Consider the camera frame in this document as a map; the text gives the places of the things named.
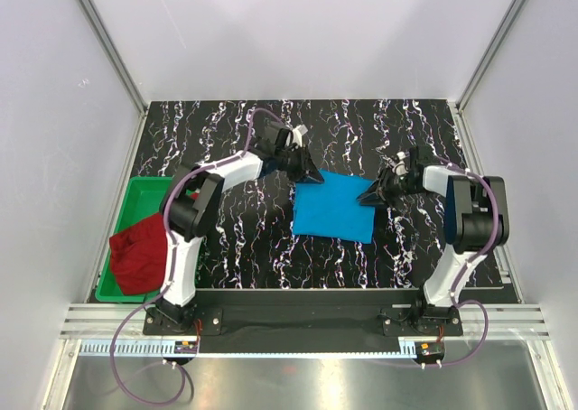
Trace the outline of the blue t shirt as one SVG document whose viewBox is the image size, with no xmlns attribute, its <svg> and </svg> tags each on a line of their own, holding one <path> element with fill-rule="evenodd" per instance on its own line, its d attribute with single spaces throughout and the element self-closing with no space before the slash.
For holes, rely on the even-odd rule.
<svg viewBox="0 0 578 410">
<path fill-rule="evenodd" d="M 324 183 L 295 186 L 293 234 L 370 243 L 375 209 L 360 205 L 357 197 L 371 181 L 324 170 L 321 174 Z"/>
</svg>

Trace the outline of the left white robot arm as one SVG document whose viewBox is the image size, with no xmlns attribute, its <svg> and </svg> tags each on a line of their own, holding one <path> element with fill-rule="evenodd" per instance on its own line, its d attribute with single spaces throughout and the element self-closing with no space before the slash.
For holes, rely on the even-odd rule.
<svg viewBox="0 0 578 410">
<path fill-rule="evenodd" d="M 183 165 L 172 177 L 159 209 L 167 254 L 163 283 L 154 300 L 171 331 L 183 334 L 194 325 L 200 248 L 216 227 L 224 192 L 274 171 L 284 172 L 294 183 L 324 183 L 303 141 L 307 132 L 304 125 L 289 128 L 267 121 L 264 133 L 251 139 L 247 149 L 201 166 Z"/>
</svg>

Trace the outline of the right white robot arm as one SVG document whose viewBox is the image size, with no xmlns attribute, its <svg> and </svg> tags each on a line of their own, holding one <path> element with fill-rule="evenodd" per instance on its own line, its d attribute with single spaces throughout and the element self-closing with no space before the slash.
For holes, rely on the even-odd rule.
<svg viewBox="0 0 578 410">
<path fill-rule="evenodd" d="M 361 206 L 392 208 L 400 199 L 434 193 L 444 199 L 445 247 L 432 275 L 406 310 L 382 312 L 385 331 L 436 334 L 461 326 L 459 298 L 475 268 L 509 237 L 506 186 L 422 146 L 397 154 L 357 197 Z"/>
</svg>

